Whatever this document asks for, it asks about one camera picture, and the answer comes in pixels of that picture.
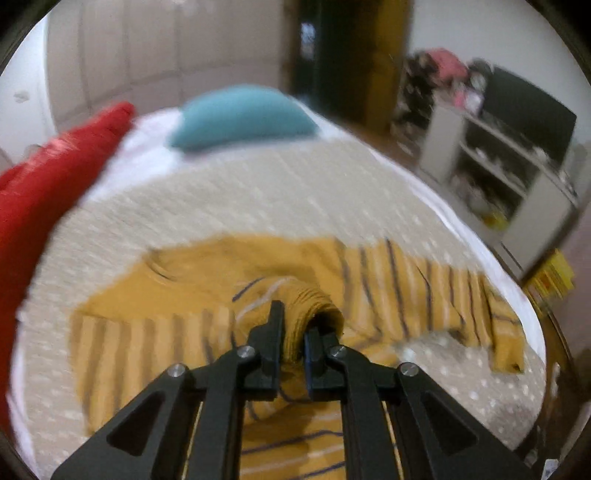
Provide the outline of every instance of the wooden floor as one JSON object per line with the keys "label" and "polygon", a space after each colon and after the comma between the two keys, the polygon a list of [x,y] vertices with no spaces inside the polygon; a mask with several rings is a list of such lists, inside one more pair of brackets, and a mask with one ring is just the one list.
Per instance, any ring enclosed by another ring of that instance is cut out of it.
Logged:
{"label": "wooden floor", "polygon": [[[389,134],[379,135],[356,124],[343,122],[340,124],[361,141],[401,166],[409,170],[415,169],[419,152],[400,137],[395,138]],[[540,478],[544,461],[547,458],[560,456],[561,448],[574,425],[581,405],[591,398],[591,393],[583,391],[580,386],[572,358],[558,324],[553,321],[551,316],[542,318],[540,323],[546,342],[546,395],[534,428],[516,450],[517,455],[524,459],[533,448],[536,448],[538,459],[532,467],[536,478]],[[560,376],[557,382],[558,394],[556,399],[551,401],[551,377],[553,366],[556,363],[560,365]]]}

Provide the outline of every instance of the white wall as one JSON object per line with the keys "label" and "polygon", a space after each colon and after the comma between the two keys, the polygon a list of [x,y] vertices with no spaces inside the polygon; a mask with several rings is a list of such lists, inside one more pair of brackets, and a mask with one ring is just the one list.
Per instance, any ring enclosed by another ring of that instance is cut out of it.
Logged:
{"label": "white wall", "polygon": [[445,47],[529,80],[577,115],[574,139],[591,140],[591,86],[547,20],[525,0],[414,0],[408,51]]}
{"label": "white wall", "polygon": [[[0,148],[13,163],[23,160],[28,145],[43,145],[56,134],[47,93],[46,40],[47,17],[26,36],[0,76]],[[29,100],[17,103],[18,92],[27,92]]]}

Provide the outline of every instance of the black tv screen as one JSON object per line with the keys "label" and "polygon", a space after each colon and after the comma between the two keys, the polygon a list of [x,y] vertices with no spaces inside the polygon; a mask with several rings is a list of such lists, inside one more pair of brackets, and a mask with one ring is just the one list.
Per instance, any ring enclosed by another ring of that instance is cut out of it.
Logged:
{"label": "black tv screen", "polygon": [[577,116],[545,91],[495,67],[485,91],[482,113],[500,120],[560,164]]}

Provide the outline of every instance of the yellow sweater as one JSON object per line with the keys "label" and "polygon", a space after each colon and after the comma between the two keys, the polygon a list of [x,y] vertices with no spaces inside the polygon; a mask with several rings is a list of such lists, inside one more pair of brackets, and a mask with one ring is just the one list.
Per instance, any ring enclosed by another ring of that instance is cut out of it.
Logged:
{"label": "yellow sweater", "polygon": [[170,364],[199,367],[243,345],[271,300],[286,310],[281,395],[246,406],[241,478],[344,478],[339,406],[308,403],[301,374],[303,332],[317,313],[382,365],[397,364],[393,343],[448,330],[492,347],[493,369],[523,369],[521,324],[481,273],[409,257],[388,239],[349,248],[330,238],[217,238],[147,253],[76,310],[72,362],[89,430]]}

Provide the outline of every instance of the metal bolt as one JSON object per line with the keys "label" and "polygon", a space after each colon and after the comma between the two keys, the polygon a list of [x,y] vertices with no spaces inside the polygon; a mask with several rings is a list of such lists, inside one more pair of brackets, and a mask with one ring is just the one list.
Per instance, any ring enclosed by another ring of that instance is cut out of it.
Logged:
{"label": "metal bolt", "polygon": [[238,356],[244,360],[253,358],[256,355],[256,350],[250,345],[242,345],[238,348]]}
{"label": "metal bolt", "polygon": [[405,377],[414,377],[418,374],[418,366],[412,362],[405,362],[400,365],[400,373]]}
{"label": "metal bolt", "polygon": [[344,345],[334,346],[330,349],[329,354],[334,358],[343,358],[345,355],[347,355],[347,347]]}
{"label": "metal bolt", "polygon": [[170,375],[171,377],[177,378],[177,377],[180,377],[186,371],[187,371],[186,365],[174,364],[174,365],[170,365],[170,367],[168,367],[168,370],[166,370],[166,373],[168,375]]}

